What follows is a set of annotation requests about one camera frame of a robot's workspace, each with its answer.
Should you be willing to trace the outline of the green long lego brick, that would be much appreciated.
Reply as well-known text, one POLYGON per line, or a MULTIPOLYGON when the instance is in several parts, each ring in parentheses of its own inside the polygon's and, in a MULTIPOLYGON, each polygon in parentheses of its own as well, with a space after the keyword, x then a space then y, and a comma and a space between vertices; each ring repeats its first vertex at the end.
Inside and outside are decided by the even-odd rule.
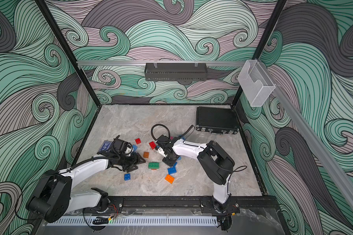
POLYGON ((151 170, 159 169, 159 162, 149 162, 148 169, 151 169, 151 170))

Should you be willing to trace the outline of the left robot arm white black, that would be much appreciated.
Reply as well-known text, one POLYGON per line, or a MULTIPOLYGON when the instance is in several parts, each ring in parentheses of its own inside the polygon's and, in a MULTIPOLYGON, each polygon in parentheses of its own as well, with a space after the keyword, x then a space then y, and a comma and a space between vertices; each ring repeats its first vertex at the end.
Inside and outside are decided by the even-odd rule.
POLYGON ((66 213, 85 208, 104 213, 108 210, 108 193, 98 188, 72 193, 74 187, 85 179, 110 168, 130 173, 146 161, 139 153, 115 154, 100 151, 90 159, 60 171, 46 171, 35 186, 25 208, 53 223, 66 213))

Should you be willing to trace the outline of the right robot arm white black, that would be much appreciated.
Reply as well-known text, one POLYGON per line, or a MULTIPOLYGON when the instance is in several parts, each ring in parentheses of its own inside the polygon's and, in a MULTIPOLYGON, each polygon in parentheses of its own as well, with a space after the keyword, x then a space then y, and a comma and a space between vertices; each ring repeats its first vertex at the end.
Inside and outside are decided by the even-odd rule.
POLYGON ((234 173, 235 162, 215 141, 207 144, 188 142, 181 138, 168 140, 162 136, 156 141, 158 153, 163 156, 163 163, 173 167, 180 156, 197 160, 208 178, 214 184, 213 206, 217 212, 228 211, 229 180, 234 173))

